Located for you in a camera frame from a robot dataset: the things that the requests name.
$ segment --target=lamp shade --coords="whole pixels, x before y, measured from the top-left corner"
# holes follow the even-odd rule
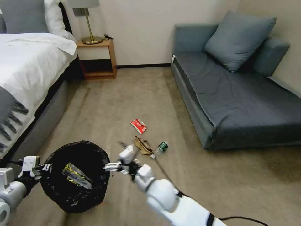
[[[99,0],[67,0],[70,8],[93,8],[99,6]]]

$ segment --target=gray bed frame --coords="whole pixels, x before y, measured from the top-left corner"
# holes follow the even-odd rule
[[[62,10],[63,21],[66,27],[65,30],[72,33],[64,6],[62,3],[60,3],[59,6]],[[14,168],[16,176],[20,172],[20,167],[15,164],[9,164],[8,161],[18,161],[25,156],[36,155],[41,149],[65,112],[68,97],[66,79],[68,78],[84,78],[78,58],[71,62],[70,66],[60,76],[56,84],[51,87],[53,94],[50,94],[50,91],[48,92],[48,98],[42,103],[43,106],[41,105],[42,109],[37,110],[40,111],[40,113],[37,115],[36,112],[36,119],[4,156],[0,162],[0,167],[8,166]]]

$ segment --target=gray blanket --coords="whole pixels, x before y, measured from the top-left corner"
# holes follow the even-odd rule
[[[26,109],[20,102],[18,102],[8,91],[0,87],[0,136],[4,136],[7,140],[12,140],[7,133],[7,129],[17,133],[16,128],[11,124],[11,121],[22,125],[22,122],[13,114],[13,112],[19,112],[27,114]],[[0,152],[4,151],[6,145],[0,142]]]
[[[210,149],[301,141],[301,99],[257,73],[231,73],[204,52],[176,60],[214,125]]]

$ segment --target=brass lamp base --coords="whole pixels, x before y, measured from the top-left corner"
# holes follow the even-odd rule
[[[87,45],[93,45],[101,43],[103,39],[101,37],[92,36],[92,37],[86,37],[82,39],[82,42]]]

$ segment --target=red snack bag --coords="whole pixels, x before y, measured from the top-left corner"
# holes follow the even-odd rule
[[[135,129],[138,131],[138,133],[143,134],[146,130],[146,125],[141,121],[140,119],[135,119],[131,122],[131,125],[135,127]]]

